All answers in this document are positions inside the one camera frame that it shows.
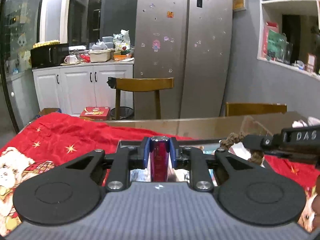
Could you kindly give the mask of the person's right hand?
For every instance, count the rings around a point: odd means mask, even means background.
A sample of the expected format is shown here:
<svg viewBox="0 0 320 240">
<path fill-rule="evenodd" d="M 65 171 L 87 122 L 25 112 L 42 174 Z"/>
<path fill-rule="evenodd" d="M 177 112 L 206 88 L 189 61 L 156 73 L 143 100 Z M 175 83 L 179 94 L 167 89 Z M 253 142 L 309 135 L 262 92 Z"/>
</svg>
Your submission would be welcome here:
<svg viewBox="0 0 320 240">
<path fill-rule="evenodd" d="M 314 198 L 312 202 L 312 210 L 315 213 L 315 217 L 312 221 L 313 230 L 319 228 L 320 226 L 320 176 L 318 176 L 316 180 L 316 187 L 315 187 L 317 196 Z"/>
</svg>

